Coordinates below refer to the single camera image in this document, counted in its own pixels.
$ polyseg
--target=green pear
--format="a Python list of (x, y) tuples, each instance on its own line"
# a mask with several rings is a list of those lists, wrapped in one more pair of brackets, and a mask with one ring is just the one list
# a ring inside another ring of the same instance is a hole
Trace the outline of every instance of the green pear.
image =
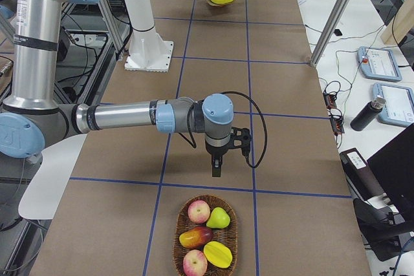
[(227, 212), (221, 208), (216, 207), (210, 213), (210, 217), (207, 220), (206, 226), (212, 229), (224, 229), (230, 224), (230, 217)]

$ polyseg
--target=black thermos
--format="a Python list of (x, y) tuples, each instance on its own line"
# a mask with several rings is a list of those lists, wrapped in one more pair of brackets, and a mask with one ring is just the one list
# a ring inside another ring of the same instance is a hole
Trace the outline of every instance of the black thermos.
[(351, 127), (355, 131), (362, 131), (367, 125), (375, 119), (375, 117), (382, 111), (382, 107), (386, 104), (386, 100), (377, 96), (373, 101), (367, 103), (367, 105), (358, 113), (358, 115), (351, 121)]

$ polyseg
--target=computer monitor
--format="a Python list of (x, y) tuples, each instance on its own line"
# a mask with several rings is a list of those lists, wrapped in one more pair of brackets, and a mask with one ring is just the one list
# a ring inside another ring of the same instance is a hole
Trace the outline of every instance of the computer monitor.
[(414, 220), (414, 124), (367, 160), (405, 221)]
[[(399, 214), (354, 200), (360, 230), (379, 260), (396, 257), (414, 231), (414, 124), (367, 160), (368, 166)], [(406, 250), (414, 250), (411, 243)]]

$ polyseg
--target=blue grid line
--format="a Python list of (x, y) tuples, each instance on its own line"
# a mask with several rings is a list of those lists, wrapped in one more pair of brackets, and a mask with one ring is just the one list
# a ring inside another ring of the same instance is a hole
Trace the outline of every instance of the blue grid line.
[(179, 86), (177, 87), (177, 93), (175, 93), (175, 97), (176, 98), (178, 98), (179, 97), (179, 94), (180, 94), (181, 79), (182, 79), (182, 73), (184, 72), (184, 64), (186, 62), (186, 54), (187, 54), (187, 48), (188, 48), (188, 41), (190, 39), (191, 24), (192, 24), (193, 16), (194, 16), (194, 8), (195, 8), (195, 0), (193, 0), (193, 8), (191, 9), (191, 16), (190, 16), (190, 23), (188, 25), (186, 45), (184, 47), (184, 55), (182, 56), (183, 60), (182, 60), (182, 63), (181, 63), (181, 70), (180, 70), (180, 77), (179, 77)]
[[(252, 83), (250, 79), (250, 41), (248, 37), (248, 2), (246, 1), (246, 40), (247, 40), (247, 70), (248, 70), (248, 95), (252, 97)], [(253, 115), (252, 115), (252, 103), (249, 102), (250, 112), (250, 130), (252, 135), (252, 165), (255, 165), (254, 159), (254, 135), (253, 135)], [(257, 199), (256, 199), (256, 170), (252, 168), (252, 185), (253, 185), (253, 216), (254, 216), (254, 247), (256, 250), (256, 276), (260, 276), (260, 260), (259, 260), (259, 234), (257, 228)]]
[[(164, 157), (164, 165), (166, 165), (166, 156)], [(105, 179), (105, 178), (89, 178), (89, 177), (70, 177), (69, 180), (90, 181), (90, 182), (108, 182), (112, 184), (138, 184), (140, 186), (159, 186), (163, 187), (182, 187), (190, 189), (209, 189), (218, 191), (235, 191), (235, 192), (253, 192), (253, 189), (243, 189), (241, 187), (215, 187), (215, 186), (196, 186), (193, 184), (171, 184), (164, 182), (146, 182), (122, 179)], [(307, 193), (307, 192), (291, 192), (291, 191), (276, 191), (276, 190), (260, 190), (256, 189), (256, 193), (275, 194), (275, 195), (295, 195), (295, 196), (310, 196), (310, 197), (327, 197), (327, 198), (352, 198), (350, 195), (335, 195), (323, 193)]]
[[(193, 0), (193, 8), (191, 10), (191, 18), (193, 18), (194, 7), (195, 7), (195, 0)], [(182, 73), (183, 73), (183, 70), (184, 70), (184, 63), (186, 61), (185, 56), (186, 56), (186, 53), (187, 53), (188, 40), (190, 38), (190, 30), (191, 30), (191, 21), (188, 25), (186, 46), (185, 46), (185, 49), (184, 49), (184, 59), (182, 60), (182, 64), (181, 64), (180, 77), (179, 77), (179, 81), (178, 81), (178, 85), (177, 85), (177, 93), (175, 95), (176, 98), (178, 98), (178, 95), (179, 95), (179, 92), (180, 92), (180, 84), (181, 84), (181, 79), (182, 79)], [(161, 176), (160, 176), (160, 182), (159, 182), (159, 185), (158, 185), (157, 199), (155, 201), (153, 221), (151, 223), (151, 231), (150, 231), (149, 238), (148, 238), (147, 253), (146, 253), (146, 258), (145, 258), (145, 263), (144, 263), (144, 269), (142, 271), (142, 276), (146, 276), (146, 273), (147, 273), (149, 254), (151, 252), (153, 232), (154, 232), (154, 229), (155, 229), (155, 222), (156, 222), (156, 219), (157, 219), (158, 205), (159, 205), (159, 202), (160, 202), (162, 183), (163, 183), (163, 180), (164, 180), (164, 174), (165, 174), (165, 170), (166, 170), (166, 164), (167, 164), (170, 141), (171, 141), (171, 135), (169, 134), (168, 135), (168, 140), (167, 140), (166, 152), (165, 152), (165, 155), (164, 155), (164, 163), (162, 164), (162, 172), (161, 172)]]
[(328, 116), (296, 116), (294, 114), (273, 114), (273, 113), (263, 113), (263, 116), (282, 116), (284, 118), (329, 120)]
[(329, 198), (352, 198), (351, 195), (336, 195), (336, 194), (322, 194), (322, 193), (301, 193), (288, 191), (272, 191), (272, 190), (256, 190), (257, 193), (277, 194), (277, 195), (296, 195), (296, 196), (313, 196), (313, 197), (329, 197)]
[(243, 63), (269, 63), (269, 64), (286, 64), (286, 65), (307, 65), (309, 63), (305, 61), (260, 61), (252, 60), (247, 61), (246, 59), (231, 59), (231, 58), (198, 58), (193, 56), (173, 56), (172, 58), (182, 58), (182, 59), (201, 59), (205, 61), (240, 61)]
[(7, 38), (4, 38), (4, 40), (0, 43), (0, 47), (3, 45), (3, 43), (7, 40)]
[[(246, 114), (246, 115), (253, 115), (253, 116), (260, 116), (258, 112), (243, 112), (243, 111), (235, 111), (235, 114)], [(329, 120), (328, 116), (295, 116), (291, 114), (275, 114), (275, 113), (262, 113), (263, 116), (275, 116), (277, 118), (300, 118), (300, 119), (316, 119), (316, 120)]]
[(171, 19), (173, 21), (189, 21), (190, 19), (184, 19), (182, 17), (154, 17), (154, 19)]
[(160, 182), (158, 183), (157, 199), (155, 200), (153, 220), (151, 222), (151, 230), (149, 231), (147, 252), (146, 252), (145, 261), (144, 261), (144, 268), (142, 270), (142, 276), (145, 276), (147, 274), (149, 254), (151, 252), (151, 245), (152, 245), (152, 242), (153, 242), (153, 235), (154, 235), (154, 229), (155, 229), (155, 220), (157, 218), (158, 205), (160, 203), (162, 181), (164, 179), (164, 173), (166, 171), (167, 157), (168, 157), (168, 149), (169, 149), (169, 142), (170, 142), (170, 140), (171, 140), (171, 134), (168, 134), (168, 139), (167, 139), (167, 144), (166, 144), (166, 152), (164, 154), (164, 161), (162, 163), (162, 170), (161, 170)]
[(142, 186), (157, 186), (157, 185), (159, 185), (159, 182), (146, 182), (146, 181), (122, 180), (122, 179), (105, 179), (105, 178), (90, 178), (90, 177), (70, 177), (69, 180), (110, 182), (110, 183), (114, 183), (114, 184), (139, 184), (139, 185), (142, 185)]
[(257, 25), (283, 25), (283, 26), (303, 26), (297, 23), (276, 23), (276, 22), (249, 22), (249, 21), (222, 21), (220, 19), (184, 19), (178, 17), (154, 17), (154, 19), (166, 19), (172, 21), (197, 21), (197, 22), (215, 22), (215, 23), (239, 23), (239, 24), (257, 24)]
[(164, 187), (187, 187), (190, 189), (209, 189), (221, 191), (237, 191), (237, 192), (253, 192), (251, 189), (243, 189), (241, 187), (214, 187), (214, 186), (196, 186), (193, 184), (162, 184)]

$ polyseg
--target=woven fruit basket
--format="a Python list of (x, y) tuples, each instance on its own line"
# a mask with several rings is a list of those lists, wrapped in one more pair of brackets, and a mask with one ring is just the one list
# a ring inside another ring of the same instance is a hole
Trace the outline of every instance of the woven fruit basket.
[(175, 229), (173, 247), (173, 260), (177, 273), (180, 276), (186, 276), (186, 274), (184, 273), (184, 268), (182, 267), (182, 261), (184, 259), (184, 256), (190, 251), (189, 249), (186, 249), (181, 246), (179, 237), (182, 233), (187, 232), (188, 230), (193, 229), (196, 226), (200, 226), (200, 224), (192, 223), (188, 218), (187, 214), (188, 206), (196, 200), (203, 200), (207, 202), (207, 204), (210, 207), (210, 210), (213, 210), (213, 208), (216, 207), (221, 207), (230, 216), (230, 224), (227, 228), (213, 230), (213, 240), (224, 244), (230, 249), (233, 255), (232, 263), (228, 268), (218, 268), (213, 264), (208, 263), (207, 271), (204, 274), (214, 276), (230, 276), (234, 271), (235, 264), (237, 261), (237, 219), (233, 208), (226, 201), (214, 195), (200, 195), (193, 197), (190, 200), (188, 200), (180, 210), (177, 219), (177, 226)]

